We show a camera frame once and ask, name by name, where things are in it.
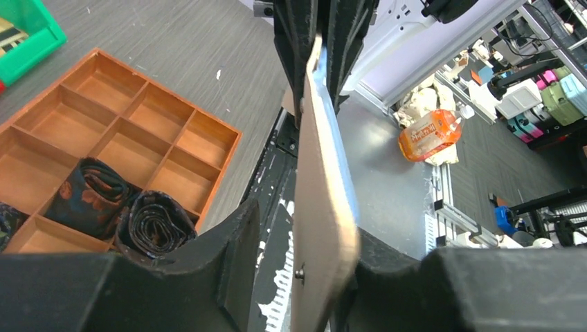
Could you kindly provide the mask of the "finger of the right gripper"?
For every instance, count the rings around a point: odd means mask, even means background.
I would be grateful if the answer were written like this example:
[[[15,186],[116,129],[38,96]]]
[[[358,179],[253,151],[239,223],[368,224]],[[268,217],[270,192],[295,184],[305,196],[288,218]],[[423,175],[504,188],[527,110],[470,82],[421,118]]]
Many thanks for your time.
[[[296,127],[300,127],[307,61],[314,45],[317,0],[273,2],[274,44],[293,93]]]
[[[374,0],[330,1],[327,42],[327,89],[335,110],[346,100],[341,95],[350,71],[363,49],[364,38],[377,9]]]

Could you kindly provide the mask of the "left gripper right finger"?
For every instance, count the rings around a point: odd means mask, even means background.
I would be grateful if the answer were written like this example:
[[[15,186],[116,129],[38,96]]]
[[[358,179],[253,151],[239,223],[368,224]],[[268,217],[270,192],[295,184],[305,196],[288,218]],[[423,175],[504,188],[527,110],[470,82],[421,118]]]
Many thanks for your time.
[[[585,331],[586,250],[438,248],[413,259],[361,231],[332,331]]]

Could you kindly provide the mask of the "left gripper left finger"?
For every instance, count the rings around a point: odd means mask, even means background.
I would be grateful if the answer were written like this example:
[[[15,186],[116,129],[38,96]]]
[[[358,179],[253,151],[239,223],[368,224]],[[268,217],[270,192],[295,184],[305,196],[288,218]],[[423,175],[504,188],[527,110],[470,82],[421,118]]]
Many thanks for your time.
[[[260,209],[245,200],[153,266],[120,255],[1,256],[2,331],[245,331]]]

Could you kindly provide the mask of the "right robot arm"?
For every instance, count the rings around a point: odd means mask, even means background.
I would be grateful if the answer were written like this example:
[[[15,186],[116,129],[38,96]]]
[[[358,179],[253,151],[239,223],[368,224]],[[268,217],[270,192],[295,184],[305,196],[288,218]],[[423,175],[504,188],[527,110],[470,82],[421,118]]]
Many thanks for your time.
[[[326,87],[334,110],[385,58],[424,31],[456,26],[475,33],[521,1],[255,1],[254,13],[273,20],[274,45],[289,82],[284,108],[298,126],[306,65],[313,47],[326,56]]]

